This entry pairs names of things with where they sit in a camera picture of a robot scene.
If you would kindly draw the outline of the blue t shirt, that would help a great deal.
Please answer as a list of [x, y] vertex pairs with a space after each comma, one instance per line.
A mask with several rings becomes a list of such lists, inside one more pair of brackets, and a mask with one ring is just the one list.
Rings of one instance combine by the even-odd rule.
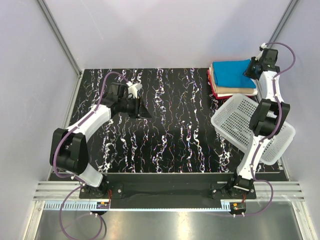
[[232, 61], [214, 61], [213, 77], [218, 87], [255, 89], [256, 85], [250, 77], [244, 75], [250, 59]]

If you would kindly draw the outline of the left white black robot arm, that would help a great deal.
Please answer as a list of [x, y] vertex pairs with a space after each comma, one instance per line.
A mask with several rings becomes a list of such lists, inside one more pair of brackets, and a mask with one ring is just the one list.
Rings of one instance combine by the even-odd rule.
[[112, 83], [98, 103], [79, 121], [66, 129], [53, 132], [49, 163], [55, 171], [63, 170], [90, 186], [97, 198], [108, 193], [104, 176], [89, 163], [88, 140], [115, 115], [125, 113], [132, 119], [151, 117], [138, 91], [140, 83]]

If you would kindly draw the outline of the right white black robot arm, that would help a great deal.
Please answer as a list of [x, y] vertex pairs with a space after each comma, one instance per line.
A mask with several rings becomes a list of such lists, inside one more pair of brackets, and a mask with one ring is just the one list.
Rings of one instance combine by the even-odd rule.
[[281, 96], [279, 85], [281, 71], [276, 65], [278, 50], [268, 48], [266, 44], [260, 46], [259, 50], [259, 55], [251, 58], [244, 72], [246, 77], [260, 84], [262, 99], [249, 122], [251, 130], [249, 147], [231, 182], [227, 185], [228, 195], [235, 199], [251, 191], [263, 152], [272, 138], [281, 131], [291, 108]]

